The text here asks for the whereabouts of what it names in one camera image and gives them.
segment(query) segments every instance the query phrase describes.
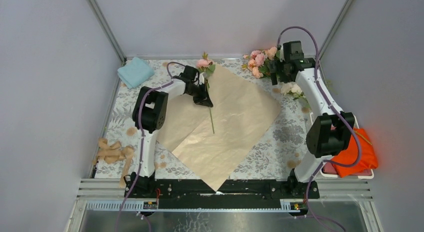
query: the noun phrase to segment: folded blue towel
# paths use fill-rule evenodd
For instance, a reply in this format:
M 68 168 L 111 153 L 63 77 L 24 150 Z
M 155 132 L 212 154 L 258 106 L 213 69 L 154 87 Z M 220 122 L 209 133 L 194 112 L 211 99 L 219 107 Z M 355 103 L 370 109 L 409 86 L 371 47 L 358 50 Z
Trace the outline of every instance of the folded blue towel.
M 118 69 L 119 78 L 129 89 L 135 88 L 150 78 L 155 72 L 146 61 L 134 57 L 131 62 Z

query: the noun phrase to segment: beige ribbon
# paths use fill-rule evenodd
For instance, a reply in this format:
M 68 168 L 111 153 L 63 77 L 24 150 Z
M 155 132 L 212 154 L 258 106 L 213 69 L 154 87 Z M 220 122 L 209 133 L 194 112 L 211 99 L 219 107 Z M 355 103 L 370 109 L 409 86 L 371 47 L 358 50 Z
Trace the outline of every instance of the beige ribbon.
M 108 140 L 105 138 L 98 139 L 98 146 L 100 150 L 97 152 L 96 158 L 103 159 L 108 165 L 125 160 L 125 165 L 123 166 L 119 180 L 119 187 L 125 188 L 124 176 L 128 175 L 128 170 L 130 169 L 134 157 L 134 148 L 128 145 L 121 150 L 121 142 L 119 141 L 109 146 Z

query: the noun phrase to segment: gray wall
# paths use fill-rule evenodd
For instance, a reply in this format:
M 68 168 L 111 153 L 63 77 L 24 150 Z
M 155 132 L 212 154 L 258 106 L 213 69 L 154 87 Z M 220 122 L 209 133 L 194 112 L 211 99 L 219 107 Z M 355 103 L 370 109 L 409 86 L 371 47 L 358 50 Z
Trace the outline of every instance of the gray wall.
M 86 0 L 0 0 L 0 225 L 63 231 L 120 62 Z
M 356 0 L 322 59 L 334 97 L 369 133 L 385 231 L 422 231 L 424 0 Z
M 239 57 L 275 46 L 281 30 L 303 26 L 321 45 L 346 0 L 97 0 L 127 56 Z M 308 35 L 288 31 L 282 41 Z

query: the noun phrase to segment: floral pattern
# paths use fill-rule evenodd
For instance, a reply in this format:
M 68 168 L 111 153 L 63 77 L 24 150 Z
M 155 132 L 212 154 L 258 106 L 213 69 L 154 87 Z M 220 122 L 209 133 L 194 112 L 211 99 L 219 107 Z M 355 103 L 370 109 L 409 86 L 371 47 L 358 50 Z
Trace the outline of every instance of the floral pattern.
M 155 74 L 137 88 L 128 89 L 121 82 L 105 134 L 109 143 L 119 140 L 122 147 L 131 145 L 136 153 L 139 151 L 137 145 L 140 138 L 138 133 L 133 133 L 134 122 L 131 119 L 134 104 L 141 86 L 157 87 L 169 82 L 166 64 L 170 61 L 147 60 Z M 195 66 L 198 60 L 177 59 L 172 61 Z M 243 79 L 258 85 L 281 104 L 281 113 L 263 137 L 253 146 L 246 158 L 235 168 L 229 179 L 286 179 L 290 170 L 300 164 L 307 152 L 305 139 L 309 110 L 305 108 L 305 103 L 302 103 L 300 99 L 293 100 L 290 95 L 282 95 L 280 93 L 281 85 L 272 85 L 271 79 L 257 79 L 252 76 L 250 71 L 242 70 L 243 59 L 214 59 L 213 61 Z M 183 69 L 174 64 L 169 68 L 172 75 L 178 75 Z M 160 143 L 156 143 L 154 161 L 155 177 L 158 179 L 199 179 Z M 99 160 L 95 178 L 120 178 L 124 164 L 124 161 L 107 164 L 103 160 Z M 135 166 L 136 158 L 134 157 L 129 171 L 133 171 Z

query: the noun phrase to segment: orange cloth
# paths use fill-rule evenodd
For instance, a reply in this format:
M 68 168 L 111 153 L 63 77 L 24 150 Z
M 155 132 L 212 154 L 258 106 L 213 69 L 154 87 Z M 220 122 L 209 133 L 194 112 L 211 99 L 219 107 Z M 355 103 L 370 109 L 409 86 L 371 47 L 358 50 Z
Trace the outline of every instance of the orange cloth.
M 367 132 L 363 128 L 354 128 L 356 132 L 364 136 L 368 141 L 370 138 L 367 135 Z M 376 169 L 379 166 L 379 162 L 377 161 L 376 154 L 374 153 L 374 148 L 371 144 L 365 141 L 361 136 L 356 135 L 359 139 L 360 146 L 362 148 L 362 157 L 359 163 L 353 167 L 347 168 L 339 165 L 333 165 L 337 174 L 340 177 L 345 177 L 348 175 L 352 175 L 355 173 L 362 172 L 365 169 Z M 341 151 L 337 156 L 332 158 L 332 161 L 339 162 L 344 165 L 350 165 L 357 159 L 358 156 L 358 147 L 355 142 L 354 137 L 350 136 L 349 146 L 346 150 Z

